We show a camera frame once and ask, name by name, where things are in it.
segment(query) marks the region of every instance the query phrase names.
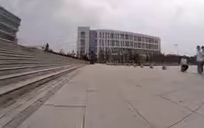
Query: distant building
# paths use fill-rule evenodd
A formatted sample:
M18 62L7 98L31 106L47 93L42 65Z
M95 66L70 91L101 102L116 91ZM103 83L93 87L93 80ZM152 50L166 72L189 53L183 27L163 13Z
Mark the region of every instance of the distant building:
M77 56L89 57L92 51L97 58L129 56L130 54L151 56L161 52L160 42L160 38L144 34L105 29L90 30L90 27L79 27Z
M0 6L0 40L16 42L21 19Z

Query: ground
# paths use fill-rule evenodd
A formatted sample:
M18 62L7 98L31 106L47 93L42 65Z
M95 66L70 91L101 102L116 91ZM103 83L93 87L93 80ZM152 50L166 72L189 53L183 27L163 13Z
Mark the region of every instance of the ground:
M85 66L19 128L204 128L195 71Z

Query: multi-story building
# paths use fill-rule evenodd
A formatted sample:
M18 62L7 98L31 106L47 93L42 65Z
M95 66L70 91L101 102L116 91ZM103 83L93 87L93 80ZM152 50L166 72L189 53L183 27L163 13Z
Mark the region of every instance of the multi-story building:
M117 30L78 28L78 57L89 56L91 52L94 52L97 58L100 58L101 55L123 56L125 54L150 56L159 54L160 51L160 38L158 37Z
M16 42L21 19L0 6L0 40Z

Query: stairs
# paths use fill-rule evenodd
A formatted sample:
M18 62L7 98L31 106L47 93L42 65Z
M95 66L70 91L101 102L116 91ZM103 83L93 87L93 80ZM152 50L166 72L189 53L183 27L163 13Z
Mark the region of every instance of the stairs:
M0 41L0 128L15 128L84 62Z

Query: cloudy sky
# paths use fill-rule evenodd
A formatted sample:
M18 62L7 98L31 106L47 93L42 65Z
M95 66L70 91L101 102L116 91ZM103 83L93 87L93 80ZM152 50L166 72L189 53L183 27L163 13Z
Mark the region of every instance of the cloudy sky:
M161 38L162 52L193 55L204 45L204 0L0 0L22 19L19 43L72 51L78 26Z

